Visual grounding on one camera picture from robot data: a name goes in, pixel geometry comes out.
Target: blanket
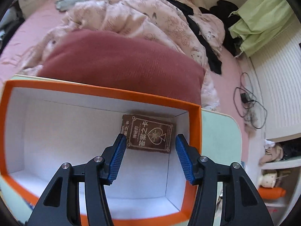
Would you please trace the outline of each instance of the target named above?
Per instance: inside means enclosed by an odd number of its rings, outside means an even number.
[[[194,6],[188,0],[182,0]],[[222,22],[213,15],[193,16],[204,38],[218,54],[225,34]],[[37,75],[43,61],[59,46],[60,41],[75,29],[113,31],[126,37],[155,41],[193,58],[205,69],[208,59],[205,48],[188,26],[183,13],[166,0],[89,0],[76,3],[23,61],[21,74]],[[217,110],[219,99],[208,70],[201,92],[202,107]]]
[[[64,37],[37,76],[201,105],[204,75],[193,59],[154,41],[81,29]]]

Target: mint green surface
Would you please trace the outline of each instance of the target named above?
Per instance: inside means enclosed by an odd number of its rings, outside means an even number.
[[[202,155],[223,165],[240,163],[242,140],[234,119],[202,109],[202,129]]]
[[[179,224],[174,224],[174,226],[187,226],[188,225],[188,220]]]
[[[6,202],[6,206],[10,209],[14,217],[22,223],[27,221],[32,213],[31,208],[25,203],[22,197],[17,194],[0,176],[0,189],[2,196]]]

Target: black cable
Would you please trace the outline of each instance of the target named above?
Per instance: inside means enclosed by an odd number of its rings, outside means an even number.
[[[247,75],[247,77],[249,78],[249,82],[250,82],[250,86],[251,86],[251,91],[248,90],[242,83],[242,77],[243,75]],[[236,93],[237,93],[237,90],[239,90],[239,94],[241,96],[241,94],[245,93],[247,94],[249,100],[247,102],[244,102],[243,103],[243,108],[246,110],[244,114],[241,114],[239,112],[239,109],[236,105],[236,102],[235,102],[235,96],[236,96]],[[251,82],[251,78],[249,76],[248,73],[246,72],[243,72],[241,75],[240,75],[240,87],[236,87],[235,90],[234,90],[234,93],[233,93],[233,102],[234,102],[234,106],[236,108],[236,111],[237,113],[239,114],[240,117],[242,118],[245,118],[246,116],[250,115],[250,120],[247,120],[248,122],[251,123],[251,126],[255,129],[261,129],[264,127],[265,123],[266,123],[266,120],[267,120],[267,117],[268,117],[268,111],[267,109],[260,103],[257,101],[257,97],[254,95],[254,88],[253,88],[253,85],[252,85],[252,82]],[[264,121],[263,121],[263,124],[261,125],[261,127],[256,127],[253,123],[253,118],[252,118],[252,115],[251,115],[251,109],[255,106],[255,104],[258,103],[262,109],[264,110],[264,113],[265,113],[265,118],[264,118]]]

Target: charger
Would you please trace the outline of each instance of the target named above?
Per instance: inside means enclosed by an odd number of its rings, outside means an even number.
[[[246,92],[240,94],[240,99],[244,104],[251,102],[251,98]]]

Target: white shelf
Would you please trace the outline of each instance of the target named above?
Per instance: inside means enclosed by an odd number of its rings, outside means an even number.
[[[274,161],[265,163],[261,166],[262,170],[274,170],[274,169],[286,169],[292,167],[300,167],[301,166],[301,157],[293,157],[286,161]]]
[[[287,207],[288,203],[284,197],[280,197],[277,200],[265,200],[265,206],[267,207]]]
[[[286,209],[286,211],[285,211],[284,215],[282,216],[282,218],[281,218],[281,220],[280,220],[280,222],[279,222],[278,225],[280,225],[283,222],[283,220],[287,217],[287,215],[293,209],[293,207],[296,204],[297,200],[299,199],[300,195],[301,195],[301,169],[299,171],[299,177],[298,177],[298,180],[297,180],[294,192],[293,192],[293,194],[291,196],[288,208]]]

